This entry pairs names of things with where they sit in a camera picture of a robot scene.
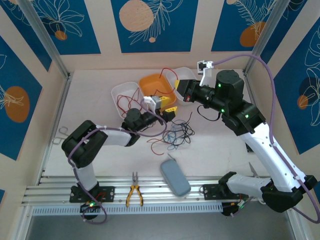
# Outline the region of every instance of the pliers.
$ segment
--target pliers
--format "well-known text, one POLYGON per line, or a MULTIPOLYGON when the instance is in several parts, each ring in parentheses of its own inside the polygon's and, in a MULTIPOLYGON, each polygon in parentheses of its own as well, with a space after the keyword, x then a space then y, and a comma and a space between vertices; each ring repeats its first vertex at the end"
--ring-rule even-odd
POLYGON ((126 207, 129 207, 130 205, 130 198, 132 196, 132 194, 134 193, 134 190, 136 189, 138 195, 139 195, 139 198, 140 198, 140 206, 142 207, 144 205, 144 199, 141 195, 141 192, 140 192, 140 187, 138 185, 138 172, 134 173, 132 172, 132 185, 130 187, 130 192, 128 194, 128 196, 126 197, 126 201, 125 201, 125 205, 126 207))

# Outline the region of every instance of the transparent plastic container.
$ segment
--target transparent plastic container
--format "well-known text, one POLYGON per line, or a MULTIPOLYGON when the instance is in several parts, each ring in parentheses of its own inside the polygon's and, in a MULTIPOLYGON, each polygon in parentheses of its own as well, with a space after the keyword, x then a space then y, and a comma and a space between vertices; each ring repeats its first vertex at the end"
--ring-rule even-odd
POLYGON ((115 107, 116 107, 116 109, 122 119, 124 119, 126 117, 126 114, 118 107, 118 104, 124 111, 128 111, 130 108, 131 109, 133 109, 133 108, 140 109, 141 107, 138 103, 140 103, 140 101, 144 98, 143 93, 141 92, 139 85, 134 81, 125 82, 123 84, 115 86, 111 90, 111 95, 112 95, 112 99, 114 101, 115 107), (130 104, 131 107, 129 108, 128 107, 129 101, 127 100, 126 97, 120 98, 119 103, 118 103, 118 96, 119 95, 124 95, 124 96, 128 96, 131 98, 133 97, 135 100, 137 100, 138 103, 136 103, 135 101, 132 101, 130 104))
MULTIPOLYGON (((197 79, 194 72, 190 68, 179 67, 179 68, 173 69, 173 71, 175 71, 175 73, 178 75, 179 80, 188 80, 188 79, 195 79, 196 80, 197 79)), ((168 71, 165 76, 166 76, 166 79, 168 80, 168 82, 170 83, 171 87, 174 88, 175 81, 177 80, 176 75, 172 71, 168 71)), ((193 103, 193 102, 185 102, 184 98, 180 95, 180 93, 178 93, 178 91, 176 89, 174 90, 174 93, 176 95, 177 102, 180 105, 190 105, 193 103)))

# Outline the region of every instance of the robotic arm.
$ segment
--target robotic arm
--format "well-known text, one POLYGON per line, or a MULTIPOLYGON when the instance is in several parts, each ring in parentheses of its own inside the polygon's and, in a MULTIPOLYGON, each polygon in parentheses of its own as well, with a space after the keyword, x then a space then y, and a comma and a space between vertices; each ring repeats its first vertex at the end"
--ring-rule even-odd
MULTIPOLYGON (((155 115, 159 116, 166 123, 172 121, 177 114, 176 106, 160 112, 169 101, 170 98, 165 96, 144 97, 144 102, 154 114, 151 114, 150 112, 141 113, 139 109, 132 108, 127 112, 124 122, 119 129, 137 133, 156 121, 159 121, 160 124, 163 125, 163 122, 155 115)), ((88 133, 99 128, 102 128, 102 126, 95 125, 90 120, 84 121, 66 140, 63 141, 61 147, 65 152, 65 155, 68 157, 71 151, 88 133)), ((134 133, 120 130, 98 130, 81 144, 71 156, 71 161, 75 166, 75 171, 80 182, 85 190, 93 197, 96 198, 105 191, 103 187, 99 186, 92 164, 99 150, 102 146, 112 145, 130 147, 140 138, 138 134, 134 133)), ((79 184, 71 188, 71 203, 86 203, 90 200, 91 198, 83 191, 79 184)))
POLYGON ((222 70, 217 74, 213 88, 206 85, 210 68, 212 62, 198 62, 198 72, 204 73, 202 80, 177 80, 176 90, 185 102, 196 101, 203 104, 204 108, 220 112, 224 124, 251 147, 271 176, 255 178, 229 172, 219 180, 220 190, 261 198, 279 213, 294 207, 303 198, 305 190, 273 146, 277 145, 309 190, 316 185, 316 178, 305 175, 295 166, 275 139, 274 145, 271 144, 266 119, 255 105, 243 100, 244 81, 239 75, 234 70, 222 70))

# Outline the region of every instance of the gray pouch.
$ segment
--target gray pouch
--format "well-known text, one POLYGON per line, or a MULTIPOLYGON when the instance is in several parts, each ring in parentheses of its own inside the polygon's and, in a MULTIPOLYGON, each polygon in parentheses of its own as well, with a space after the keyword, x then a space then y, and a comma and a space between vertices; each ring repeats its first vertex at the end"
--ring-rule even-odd
POLYGON ((160 170, 174 195, 182 197, 191 191, 191 186, 177 162, 169 159, 161 163, 160 170))

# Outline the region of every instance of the yellow component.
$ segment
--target yellow component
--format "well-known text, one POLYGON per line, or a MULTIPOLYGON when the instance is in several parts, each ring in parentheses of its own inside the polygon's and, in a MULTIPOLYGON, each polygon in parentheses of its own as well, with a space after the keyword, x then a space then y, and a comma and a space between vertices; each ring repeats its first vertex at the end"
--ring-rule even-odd
POLYGON ((168 108, 168 109, 166 109, 164 111, 167 112, 167 113, 174 112, 174 115, 177 116, 178 107, 177 106, 173 106, 173 107, 170 107, 170 108, 168 108))
POLYGON ((180 80, 175 80, 175 82, 174 82, 174 88, 175 88, 175 90, 177 90, 178 89, 178 86, 179 86, 179 82, 180 82, 180 80))
POLYGON ((167 97, 167 96, 161 96, 160 100, 161 100, 161 107, 160 108, 165 107, 166 105, 168 105, 171 102, 170 97, 167 97))
POLYGON ((139 185, 136 185, 136 186, 131 185, 131 187, 130 187, 130 192, 129 192, 128 196, 126 197, 126 201, 125 201, 125 205, 126 205, 127 208, 128 208, 129 205, 130 205, 130 198, 131 198, 132 194, 134 193, 134 190, 135 190, 135 189, 136 189, 136 191, 137 191, 137 193, 138 193, 138 195, 139 195, 139 198, 140 198, 140 206, 142 207, 142 206, 144 205, 144 199, 143 199, 143 197, 142 197, 142 195, 141 195, 139 185))
POLYGON ((130 205, 130 198, 131 198, 131 195, 134 193, 134 190, 135 190, 135 186, 131 185, 130 192, 129 192, 128 196, 126 197, 126 201, 125 201, 126 207, 129 207, 129 205, 130 205))

